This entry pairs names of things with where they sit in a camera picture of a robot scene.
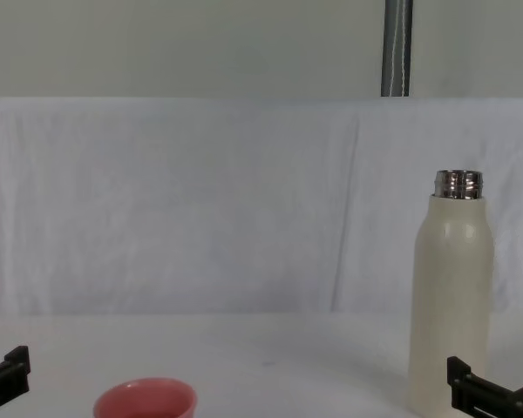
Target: pink bowl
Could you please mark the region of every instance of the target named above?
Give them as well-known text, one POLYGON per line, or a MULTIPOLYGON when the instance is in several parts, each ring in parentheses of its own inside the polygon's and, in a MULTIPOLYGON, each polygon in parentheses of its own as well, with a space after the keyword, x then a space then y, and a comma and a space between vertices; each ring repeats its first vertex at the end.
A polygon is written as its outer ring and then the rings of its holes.
POLYGON ((197 396, 183 381, 139 379, 118 385, 95 402, 95 418, 194 418, 197 396))

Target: bottle neck threads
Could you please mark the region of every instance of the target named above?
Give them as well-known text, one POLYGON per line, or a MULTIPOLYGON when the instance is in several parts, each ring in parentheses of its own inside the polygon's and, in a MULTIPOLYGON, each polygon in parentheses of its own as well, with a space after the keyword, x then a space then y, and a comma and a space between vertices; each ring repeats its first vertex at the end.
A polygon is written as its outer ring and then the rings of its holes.
POLYGON ((480 199, 482 173, 471 170, 441 170, 436 173, 434 196, 445 199, 480 199))

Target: gray wall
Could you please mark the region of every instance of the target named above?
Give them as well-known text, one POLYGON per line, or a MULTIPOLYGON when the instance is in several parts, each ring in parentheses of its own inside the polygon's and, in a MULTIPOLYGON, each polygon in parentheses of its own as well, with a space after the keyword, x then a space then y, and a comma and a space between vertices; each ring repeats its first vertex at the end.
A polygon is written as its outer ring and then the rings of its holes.
POLYGON ((371 98, 376 0, 0 0, 0 96, 371 98))
POLYGON ((411 95, 523 97, 523 0, 414 0, 411 95))

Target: white table surface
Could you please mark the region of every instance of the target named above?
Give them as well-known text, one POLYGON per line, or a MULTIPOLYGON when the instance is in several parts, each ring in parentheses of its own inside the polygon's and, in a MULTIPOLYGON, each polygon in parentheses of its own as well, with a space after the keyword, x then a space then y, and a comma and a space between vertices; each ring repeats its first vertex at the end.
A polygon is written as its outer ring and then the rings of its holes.
MULTIPOLYGON (((0 361, 30 348, 31 391, 0 418, 90 418, 122 381, 171 376, 197 418, 384 418, 403 410, 406 318, 198 315, 0 318, 0 361)), ((523 385, 523 313, 492 320, 488 378, 523 385)))

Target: metal pole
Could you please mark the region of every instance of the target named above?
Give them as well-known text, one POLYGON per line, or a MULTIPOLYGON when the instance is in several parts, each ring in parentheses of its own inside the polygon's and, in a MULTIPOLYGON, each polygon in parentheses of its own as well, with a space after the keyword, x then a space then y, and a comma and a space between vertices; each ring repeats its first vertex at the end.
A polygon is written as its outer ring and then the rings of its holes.
POLYGON ((385 0, 382 97, 409 96, 412 0, 385 0))

